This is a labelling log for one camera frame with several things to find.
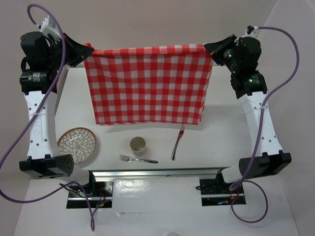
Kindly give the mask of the red white checkered cloth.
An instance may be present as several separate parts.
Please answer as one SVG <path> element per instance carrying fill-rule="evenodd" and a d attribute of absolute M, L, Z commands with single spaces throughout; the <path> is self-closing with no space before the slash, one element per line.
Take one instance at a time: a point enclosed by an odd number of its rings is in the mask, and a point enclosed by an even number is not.
<path fill-rule="evenodd" d="M 94 50 L 84 62 L 99 125 L 198 125 L 213 60 L 202 44 Z"/>

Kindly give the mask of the silver knife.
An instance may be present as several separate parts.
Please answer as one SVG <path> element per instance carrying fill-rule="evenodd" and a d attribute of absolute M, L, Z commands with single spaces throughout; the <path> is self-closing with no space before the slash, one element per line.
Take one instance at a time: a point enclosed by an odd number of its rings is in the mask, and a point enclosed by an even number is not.
<path fill-rule="evenodd" d="M 184 131 L 185 131 L 185 125 L 182 124 L 182 125 L 181 125 L 181 128 L 180 128 L 180 131 L 179 131 L 179 134 L 178 134 L 178 137 L 177 137 L 177 140 L 176 140 L 176 143 L 175 143 L 175 145 L 174 145 L 172 154 L 171 154 L 171 160 L 172 160 L 172 161 L 175 160 L 177 147 L 178 147 L 178 144 L 179 144 L 180 139 L 182 138 L 182 136 L 183 136 L 183 134 L 184 134 Z"/>

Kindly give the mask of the floral patterned plate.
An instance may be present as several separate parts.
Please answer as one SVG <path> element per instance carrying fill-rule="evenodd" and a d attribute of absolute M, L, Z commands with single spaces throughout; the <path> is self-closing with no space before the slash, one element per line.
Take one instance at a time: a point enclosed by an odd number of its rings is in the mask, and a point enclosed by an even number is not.
<path fill-rule="evenodd" d="M 75 164 L 82 164 L 92 158 L 97 139 L 90 129 L 76 127 L 61 135 L 57 144 L 61 155 L 70 154 Z"/>

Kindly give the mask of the beige paper cup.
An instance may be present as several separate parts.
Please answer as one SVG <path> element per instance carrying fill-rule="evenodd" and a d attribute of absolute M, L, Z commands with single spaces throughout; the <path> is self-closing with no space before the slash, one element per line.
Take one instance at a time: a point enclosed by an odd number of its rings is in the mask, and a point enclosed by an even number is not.
<path fill-rule="evenodd" d="M 136 156 L 142 156 L 146 152 L 146 141 L 142 137 L 132 138 L 129 146 Z"/>

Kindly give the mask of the silver fork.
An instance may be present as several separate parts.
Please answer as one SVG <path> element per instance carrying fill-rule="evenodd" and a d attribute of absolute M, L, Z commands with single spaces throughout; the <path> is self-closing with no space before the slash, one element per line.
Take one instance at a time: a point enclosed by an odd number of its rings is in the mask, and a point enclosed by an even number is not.
<path fill-rule="evenodd" d="M 138 162 L 144 162 L 144 163 L 158 164 L 158 161 L 156 161 L 156 160 L 138 159 L 138 158 L 132 158 L 132 157 L 126 156 L 126 155 L 120 155 L 119 159 L 122 161 L 125 161 L 125 162 L 138 161 Z"/>

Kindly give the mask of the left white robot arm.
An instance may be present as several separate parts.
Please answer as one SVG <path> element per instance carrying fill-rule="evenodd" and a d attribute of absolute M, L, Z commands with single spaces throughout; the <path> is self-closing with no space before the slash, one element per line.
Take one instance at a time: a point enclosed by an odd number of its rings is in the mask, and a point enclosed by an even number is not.
<path fill-rule="evenodd" d="M 91 171 L 75 166 L 70 154 L 61 154 L 55 130 L 57 85 L 53 82 L 65 65 L 76 66 L 93 49 L 81 45 L 64 34 L 65 46 L 60 37 L 50 33 L 29 32 L 21 36 L 25 57 L 21 61 L 20 84 L 28 106 L 30 145 L 27 159 L 20 161 L 21 171 L 38 178 L 59 178 L 80 184 L 80 191 L 92 196 L 97 183 Z"/>

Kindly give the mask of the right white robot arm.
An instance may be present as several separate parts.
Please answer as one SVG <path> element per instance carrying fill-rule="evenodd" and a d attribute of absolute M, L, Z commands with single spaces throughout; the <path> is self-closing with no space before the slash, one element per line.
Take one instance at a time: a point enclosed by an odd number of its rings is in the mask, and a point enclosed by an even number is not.
<path fill-rule="evenodd" d="M 230 71 L 231 86 L 244 110 L 252 143 L 251 157 L 241 158 L 236 165 L 218 172 L 215 188 L 225 193 L 244 180 L 277 175 L 292 158 L 278 141 L 267 102 L 269 93 L 265 79 L 257 70 L 260 42 L 253 37 L 232 35 L 216 43 L 207 43 L 204 48 L 216 64 Z"/>

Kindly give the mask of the front aluminium rail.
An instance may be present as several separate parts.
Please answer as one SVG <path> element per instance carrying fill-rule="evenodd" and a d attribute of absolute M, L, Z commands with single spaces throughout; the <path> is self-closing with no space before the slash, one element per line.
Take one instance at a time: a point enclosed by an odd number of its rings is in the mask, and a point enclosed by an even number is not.
<path fill-rule="evenodd" d="M 226 167 L 175 168 L 175 169 L 135 169 L 135 170 L 92 170 L 97 181 L 114 179 L 142 179 L 164 177 L 198 177 L 214 179 L 218 171 Z"/>

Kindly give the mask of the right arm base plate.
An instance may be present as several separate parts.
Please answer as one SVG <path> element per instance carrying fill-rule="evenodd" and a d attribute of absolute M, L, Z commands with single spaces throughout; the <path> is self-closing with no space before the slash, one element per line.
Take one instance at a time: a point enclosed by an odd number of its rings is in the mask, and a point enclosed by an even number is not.
<path fill-rule="evenodd" d="M 218 183 L 215 179 L 200 179 L 195 188 L 201 194 L 202 206 L 228 206 L 234 201 L 235 205 L 246 205 L 243 187 L 231 192 L 229 184 Z"/>

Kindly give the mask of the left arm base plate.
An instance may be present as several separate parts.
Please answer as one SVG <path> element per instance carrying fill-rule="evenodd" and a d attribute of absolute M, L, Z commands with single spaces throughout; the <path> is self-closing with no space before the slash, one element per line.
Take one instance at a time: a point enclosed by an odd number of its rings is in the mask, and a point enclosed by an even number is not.
<path fill-rule="evenodd" d="M 86 188 L 85 191 L 87 193 L 91 208 L 112 207 L 113 185 L 114 182 L 112 180 L 97 181 L 94 183 L 94 188 L 92 190 L 88 190 Z M 70 191 L 67 198 L 67 209 L 88 208 L 85 195 L 77 185 L 72 185 L 68 189 Z"/>

